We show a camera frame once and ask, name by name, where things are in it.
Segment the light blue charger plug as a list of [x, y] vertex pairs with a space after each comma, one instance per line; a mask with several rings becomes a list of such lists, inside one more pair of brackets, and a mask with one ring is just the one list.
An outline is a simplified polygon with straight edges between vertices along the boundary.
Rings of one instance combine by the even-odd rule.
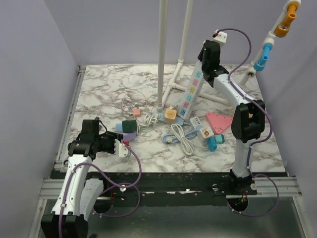
[[117, 123], [117, 124], [115, 125], [115, 130], [116, 130], [117, 132], [123, 132], [122, 123]]

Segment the purple USB power strip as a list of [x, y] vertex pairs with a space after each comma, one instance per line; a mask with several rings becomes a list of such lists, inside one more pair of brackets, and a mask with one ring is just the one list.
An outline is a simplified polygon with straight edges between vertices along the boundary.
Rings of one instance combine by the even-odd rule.
[[121, 141], [132, 141], [137, 137], [137, 134], [135, 132], [133, 133], [127, 133], [123, 135], [123, 138]]

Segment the white multicolour power strip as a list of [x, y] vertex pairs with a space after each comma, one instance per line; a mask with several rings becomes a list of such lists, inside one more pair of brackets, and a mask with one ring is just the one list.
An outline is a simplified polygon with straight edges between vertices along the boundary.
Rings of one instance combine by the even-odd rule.
[[199, 93], [204, 84], [204, 75], [202, 72], [202, 62], [197, 61], [191, 75], [190, 81], [187, 84], [181, 103], [179, 104], [178, 115], [184, 120], [188, 120], [193, 110], [193, 106], [199, 96]]

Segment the dark green cube socket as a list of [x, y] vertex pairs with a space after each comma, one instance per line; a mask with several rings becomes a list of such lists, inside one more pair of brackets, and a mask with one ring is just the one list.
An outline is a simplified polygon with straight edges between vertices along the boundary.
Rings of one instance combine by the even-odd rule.
[[137, 121], [133, 120], [124, 120], [122, 121], [122, 131], [124, 133], [134, 133], [138, 129]]

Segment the pink charger plug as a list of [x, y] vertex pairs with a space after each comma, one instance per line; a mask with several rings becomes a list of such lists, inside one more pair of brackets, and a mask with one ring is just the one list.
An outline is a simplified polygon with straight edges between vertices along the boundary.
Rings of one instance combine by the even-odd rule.
[[141, 110], [140, 110], [140, 108], [134, 108], [133, 110], [132, 110], [132, 116], [133, 117], [140, 117], [141, 116]]

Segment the pink triangular power strip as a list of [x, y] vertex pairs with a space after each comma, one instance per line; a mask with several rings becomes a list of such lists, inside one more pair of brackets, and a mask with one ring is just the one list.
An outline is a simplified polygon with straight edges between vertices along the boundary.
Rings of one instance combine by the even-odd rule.
[[233, 118], [216, 113], [207, 113], [206, 120], [214, 134], [222, 134], [231, 126]]

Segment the teal plug adapter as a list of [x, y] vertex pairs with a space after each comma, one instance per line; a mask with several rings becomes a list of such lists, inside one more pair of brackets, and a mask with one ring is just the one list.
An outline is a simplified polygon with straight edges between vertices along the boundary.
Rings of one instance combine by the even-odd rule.
[[214, 139], [215, 139], [217, 144], [223, 144], [225, 142], [225, 138], [224, 138], [223, 134], [216, 134], [214, 136]]

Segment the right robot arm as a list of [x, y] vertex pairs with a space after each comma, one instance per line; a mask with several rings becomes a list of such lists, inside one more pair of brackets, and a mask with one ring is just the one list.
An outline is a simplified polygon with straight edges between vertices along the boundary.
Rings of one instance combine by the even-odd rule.
[[220, 65], [218, 42], [206, 40], [198, 60], [202, 63], [204, 80], [235, 109], [231, 131], [236, 138], [236, 154], [229, 173], [228, 189], [233, 194], [239, 194], [252, 183], [252, 145], [264, 131], [265, 104], [262, 100], [256, 100], [256, 104], [253, 104], [252, 99], [230, 79], [229, 72]]

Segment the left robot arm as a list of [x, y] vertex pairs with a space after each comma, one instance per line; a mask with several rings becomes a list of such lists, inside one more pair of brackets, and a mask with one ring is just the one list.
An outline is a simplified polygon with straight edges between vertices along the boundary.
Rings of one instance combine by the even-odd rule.
[[85, 119], [79, 135], [68, 144], [68, 164], [64, 182], [52, 208], [44, 215], [41, 228], [47, 238], [85, 238], [88, 218], [98, 196], [109, 192], [110, 184], [100, 178], [87, 179], [89, 168], [98, 152], [117, 153], [123, 134], [100, 133], [99, 118]]

